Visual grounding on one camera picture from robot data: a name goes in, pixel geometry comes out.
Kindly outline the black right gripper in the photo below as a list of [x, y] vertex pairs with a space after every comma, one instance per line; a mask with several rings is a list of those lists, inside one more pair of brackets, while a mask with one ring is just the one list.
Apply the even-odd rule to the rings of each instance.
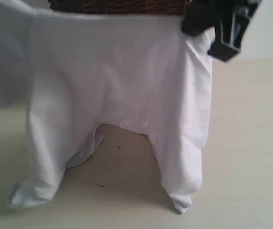
[[187, 7], [181, 31], [198, 36], [215, 29], [215, 40], [207, 54], [228, 62], [241, 52], [244, 34], [258, 10], [261, 0], [192, 0]]

